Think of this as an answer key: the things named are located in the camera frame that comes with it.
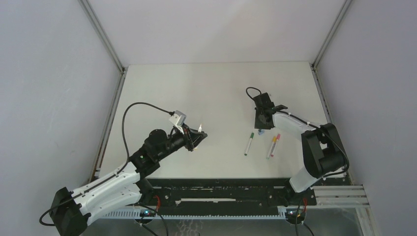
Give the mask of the white pink marker pen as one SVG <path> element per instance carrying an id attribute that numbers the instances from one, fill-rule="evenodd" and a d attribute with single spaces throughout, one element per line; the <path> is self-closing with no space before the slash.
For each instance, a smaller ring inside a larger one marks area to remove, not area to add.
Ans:
<path id="1" fill-rule="evenodd" d="M 280 140 L 280 137 L 281 137 L 281 134 L 278 133 L 277 136 L 275 137 L 275 140 L 274 140 L 274 143 L 273 143 L 271 152 L 270 152 L 270 157 L 274 157 L 275 156 L 275 152 L 277 150 L 277 145 L 278 145 L 278 142 Z"/>

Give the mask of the white yellow marker pen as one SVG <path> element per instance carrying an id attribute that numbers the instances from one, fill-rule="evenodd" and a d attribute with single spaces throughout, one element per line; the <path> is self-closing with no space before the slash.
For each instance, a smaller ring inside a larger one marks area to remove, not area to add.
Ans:
<path id="1" fill-rule="evenodd" d="M 273 137 L 272 142 L 271 142 L 271 145 L 270 145 L 270 147 L 269 147 L 269 149 L 268 149 L 268 151 L 267 151 L 267 156 L 266 156 L 266 159 L 270 159 L 270 158 L 271 158 L 271 157 L 270 157 L 270 152 L 271 152 L 271 149 L 272 149 L 272 146 L 273 146 L 273 143 L 274 143 L 275 137 L 276 137 L 276 136 L 274 136 L 274 137 Z"/>

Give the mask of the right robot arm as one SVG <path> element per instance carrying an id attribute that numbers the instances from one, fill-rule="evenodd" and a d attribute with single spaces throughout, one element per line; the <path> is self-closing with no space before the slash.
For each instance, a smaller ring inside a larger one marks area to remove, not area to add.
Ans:
<path id="1" fill-rule="evenodd" d="M 301 142 L 303 166 L 286 184 L 286 202 L 296 205 L 303 199 L 303 192 L 320 179 L 348 171 L 350 162 L 334 124 L 317 125 L 306 121 L 290 113 L 286 106 L 276 106 L 266 92 L 253 97 L 252 101 L 256 129 L 278 128 Z"/>

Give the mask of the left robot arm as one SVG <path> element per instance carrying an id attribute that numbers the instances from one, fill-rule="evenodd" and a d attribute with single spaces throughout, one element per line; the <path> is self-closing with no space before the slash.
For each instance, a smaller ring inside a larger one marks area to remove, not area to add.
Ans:
<path id="1" fill-rule="evenodd" d="M 160 161 L 181 148 L 193 151 L 207 133 L 183 125 L 183 131 L 168 135 L 164 130 L 150 132 L 143 145 L 104 177 L 55 193 L 48 213 L 61 236 L 79 236 L 94 221 L 125 205 L 148 205 L 154 198 L 146 179 L 160 167 Z"/>

